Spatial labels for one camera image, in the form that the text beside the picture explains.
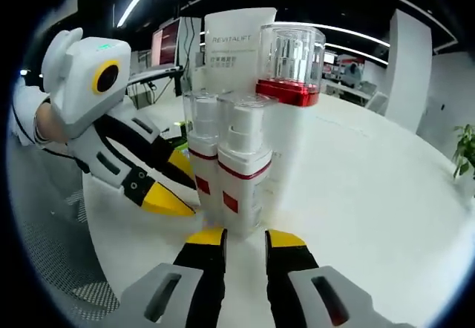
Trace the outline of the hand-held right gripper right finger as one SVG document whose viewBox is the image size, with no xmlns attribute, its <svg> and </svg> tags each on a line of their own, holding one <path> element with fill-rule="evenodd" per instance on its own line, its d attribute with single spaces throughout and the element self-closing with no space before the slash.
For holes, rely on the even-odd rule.
<svg viewBox="0 0 475 328">
<path fill-rule="evenodd" d="M 265 231 L 267 299 L 276 327 L 374 327 L 366 292 L 329 266 L 320 267 L 298 236 Z"/>
</svg>

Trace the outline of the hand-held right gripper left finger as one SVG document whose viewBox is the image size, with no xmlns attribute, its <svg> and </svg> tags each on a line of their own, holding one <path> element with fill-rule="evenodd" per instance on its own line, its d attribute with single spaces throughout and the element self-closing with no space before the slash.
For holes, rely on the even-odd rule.
<svg viewBox="0 0 475 328">
<path fill-rule="evenodd" d="M 123 327 L 216 327 L 225 295 L 227 230 L 190 236 L 122 296 Z"/>
</svg>

